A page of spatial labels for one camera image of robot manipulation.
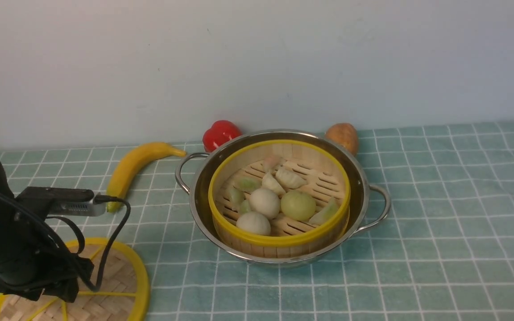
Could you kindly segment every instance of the stainless steel pot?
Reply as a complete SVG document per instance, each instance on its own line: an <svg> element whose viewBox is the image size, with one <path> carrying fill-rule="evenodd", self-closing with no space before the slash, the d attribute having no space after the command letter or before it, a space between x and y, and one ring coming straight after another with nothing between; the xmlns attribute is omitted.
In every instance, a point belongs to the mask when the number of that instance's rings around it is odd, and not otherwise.
<svg viewBox="0 0 514 321"><path fill-rule="evenodd" d="M216 172L218 166L232 153L236 152L240 148L244 148L245 146L256 142L262 142L264 140L300 140L302 142L314 144L332 154L332 156L334 156L343 165L351 182L350 220L348 221L346 233L336 242L307 255L297 256L294 258L268 259L239 252L220 241L216 233L216 229L214 228L211 210L208 203L208 187L211 177L214 175L214 172ZM205 158L205 160L194 176L191 187L188 187L182 179L181 172L184 164L192 158ZM340 145L309 132L298 132L294 130L266 130L263 132L253 132L251 134L239 136L234 140L230 140L226 144L223 144L211 154L196 152L187 155L177 166L175 176L178 185L180 185L180 187L190 195L190 209L195 223L210 241L240 260L275 268L277 266L282 268L292 268L317 260L323 255L334 250L334 248L341 245L342 242L351 236L365 232L369 228L380 223L387 217L391 206L391 199L388 192L377 185L369 185L366 179L366 174L361 168L360 163L358 163L358 161L349 152ZM361 226L361 222L368 209L370 190L383 195L385 201L384 210L377 220Z"/></svg>

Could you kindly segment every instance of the woven bamboo lid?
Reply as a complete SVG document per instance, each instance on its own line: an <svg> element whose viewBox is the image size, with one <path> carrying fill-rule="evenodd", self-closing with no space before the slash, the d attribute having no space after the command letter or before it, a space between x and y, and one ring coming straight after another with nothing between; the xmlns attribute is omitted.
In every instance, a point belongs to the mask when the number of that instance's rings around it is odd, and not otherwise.
<svg viewBox="0 0 514 321"><path fill-rule="evenodd" d="M95 265L91 280L96 280L98 264L108 240L86 239L80 256ZM75 251L76 241L66 243ZM79 280L79 294L74 303L65 303L42 295L30 301L16 295L0 295L0 321L139 321L149 302L149 281L144 264L132 248L114 242L104 269L100 292L93 293Z"/></svg>

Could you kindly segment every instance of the white wall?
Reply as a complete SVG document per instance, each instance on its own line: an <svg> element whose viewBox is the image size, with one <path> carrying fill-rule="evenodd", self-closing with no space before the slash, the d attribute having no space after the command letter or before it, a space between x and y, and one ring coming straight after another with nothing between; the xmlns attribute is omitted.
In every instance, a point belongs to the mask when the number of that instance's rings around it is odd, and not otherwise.
<svg viewBox="0 0 514 321"><path fill-rule="evenodd" d="M0 0L0 148L200 140L220 118L514 118L514 1Z"/></svg>

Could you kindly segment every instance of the red bell pepper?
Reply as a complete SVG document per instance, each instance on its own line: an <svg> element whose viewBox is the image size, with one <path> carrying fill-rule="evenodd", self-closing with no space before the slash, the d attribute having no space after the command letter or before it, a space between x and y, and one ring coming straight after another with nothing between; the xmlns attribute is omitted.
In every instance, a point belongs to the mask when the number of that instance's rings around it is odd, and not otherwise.
<svg viewBox="0 0 514 321"><path fill-rule="evenodd" d="M203 146L206 152L213 152L237 136L241 136L241 130L235 124L228 120L218 120L204 133Z"/></svg>

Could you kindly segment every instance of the toy banana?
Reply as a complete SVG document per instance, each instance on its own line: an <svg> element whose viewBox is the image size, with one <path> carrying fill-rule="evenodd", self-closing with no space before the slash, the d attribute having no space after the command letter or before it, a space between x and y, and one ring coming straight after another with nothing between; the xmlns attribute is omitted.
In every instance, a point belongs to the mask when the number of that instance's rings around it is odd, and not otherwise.
<svg viewBox="0 0 514 321"><path fill-rule="evenodd" d="M165 142L151 142L143 144L126 154L112 173L106 188L106 195L125 198L132 180L144 166L157 159L170 155L184 157L186 152L166 144ZM110 202L106 205L109 213L118 211L121 203Z"/></svg>

